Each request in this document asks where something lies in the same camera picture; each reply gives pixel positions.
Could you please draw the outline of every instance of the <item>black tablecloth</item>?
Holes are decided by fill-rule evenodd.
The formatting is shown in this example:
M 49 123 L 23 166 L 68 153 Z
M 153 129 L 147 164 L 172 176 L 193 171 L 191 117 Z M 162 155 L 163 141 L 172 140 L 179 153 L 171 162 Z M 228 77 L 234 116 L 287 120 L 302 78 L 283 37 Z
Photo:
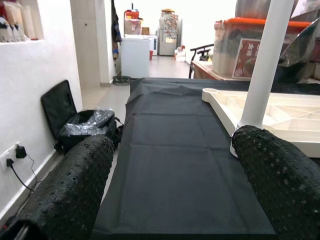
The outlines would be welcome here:
M 248 90 L 243 81 L 145 78 L 131 83 L 112 181 L 92 239 L 275 239 L 230 152 L 203 88 Z M 319 94 L 316 84 L 277 93 Z

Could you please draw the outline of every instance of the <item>black bag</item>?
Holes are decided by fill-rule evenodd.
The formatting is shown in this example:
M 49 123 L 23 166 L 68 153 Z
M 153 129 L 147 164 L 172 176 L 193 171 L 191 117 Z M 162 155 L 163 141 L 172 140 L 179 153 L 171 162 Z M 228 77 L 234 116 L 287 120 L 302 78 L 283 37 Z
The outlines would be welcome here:
M 41 104 L 51 133 L 58 141 L 54 146 L 58 152 L 67 153 L 72 147 L 90 136 L 66 134 L 65 124 L 85 123 L 95 112 L 94 110 L 77 112 L 68 80 L 60 82 L 42 95 Z M 117 130 L 115 119 L 117 119 L 115 113 L 112 112 L 111 117 L 104 119 L 97 126 L 100 129 L 106 127 L 105 135 L 112 140 L 114 149 L 121 140 L 121 131 Z

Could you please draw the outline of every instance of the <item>tiled floor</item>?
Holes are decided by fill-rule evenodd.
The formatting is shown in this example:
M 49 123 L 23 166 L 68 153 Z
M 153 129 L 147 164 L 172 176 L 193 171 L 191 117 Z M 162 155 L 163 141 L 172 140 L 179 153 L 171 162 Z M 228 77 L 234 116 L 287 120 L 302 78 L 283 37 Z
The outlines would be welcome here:
M 188 78 L 189 65 L 186 62 L 176 62 L 173 57 L 153 56 L 150 61 L 149 76 L 151 78 Z M 82 90 L 83 109 L 113 109 L 115 116 L 123 123 L 126 117 L 126 102 L 130 95 L 130 86 L 111 85 Z M 104 195 L 108 191 L 115 167 L 118 151 L 113 156 L 110 174 L 105 184 Z

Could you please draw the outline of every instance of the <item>wall socket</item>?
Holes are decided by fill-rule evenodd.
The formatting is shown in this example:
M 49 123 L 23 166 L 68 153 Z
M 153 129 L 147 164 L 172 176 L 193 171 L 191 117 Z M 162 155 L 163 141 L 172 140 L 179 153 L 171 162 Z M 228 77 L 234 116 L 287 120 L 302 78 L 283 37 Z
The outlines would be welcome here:
M 0 156 L 0 165 L 1 165 L 1 169 L 3 172 L 5 172 L 8 169 L 7 159 L 12 159 L 14 162 L 17 160 L 16 159 L 16 147 L 17 147 L 16 144 L 13 145 L 12 147 L 8 148 Z

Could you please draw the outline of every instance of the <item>white pole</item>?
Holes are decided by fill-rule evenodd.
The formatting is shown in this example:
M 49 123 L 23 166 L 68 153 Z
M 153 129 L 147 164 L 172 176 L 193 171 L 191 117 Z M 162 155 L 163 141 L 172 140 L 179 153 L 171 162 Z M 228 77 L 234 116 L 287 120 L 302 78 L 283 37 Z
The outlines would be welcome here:
M 237 128 L 262 129 L 271 87 L 295 0 L 272 0 L 266 18 L 243 113 Z

